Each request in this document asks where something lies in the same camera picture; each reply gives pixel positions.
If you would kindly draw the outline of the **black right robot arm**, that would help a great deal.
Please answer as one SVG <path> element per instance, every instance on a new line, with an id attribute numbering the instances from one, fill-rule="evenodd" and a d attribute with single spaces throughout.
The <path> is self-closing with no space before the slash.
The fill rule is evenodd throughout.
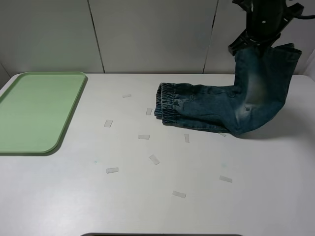
<path id="1" fill-rule="evenodd" d="M 228 46 L 234 56 L 239 50 L 257 47 L 261 53 L 272 46 L 284 28 L 296 16 L 301 16 L 304 6 L 295 3 L 287 6 L 284 0 L 234 0 L 246 12 L 246 28 Z"/>

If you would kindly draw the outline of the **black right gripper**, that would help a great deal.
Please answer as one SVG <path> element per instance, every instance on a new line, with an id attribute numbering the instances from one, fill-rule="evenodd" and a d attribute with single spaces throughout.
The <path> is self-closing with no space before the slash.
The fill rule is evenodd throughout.
<path id="1" fill-rule="evenodd" d="M 267 13 L 264 10 L 247 13 L 245 30 L 229 46 L 229 52 L 234 56 L 242 49 L 254 47 L 261 54 L 276 42 L 284 28 L 293 17 L 277 11 Z"/>

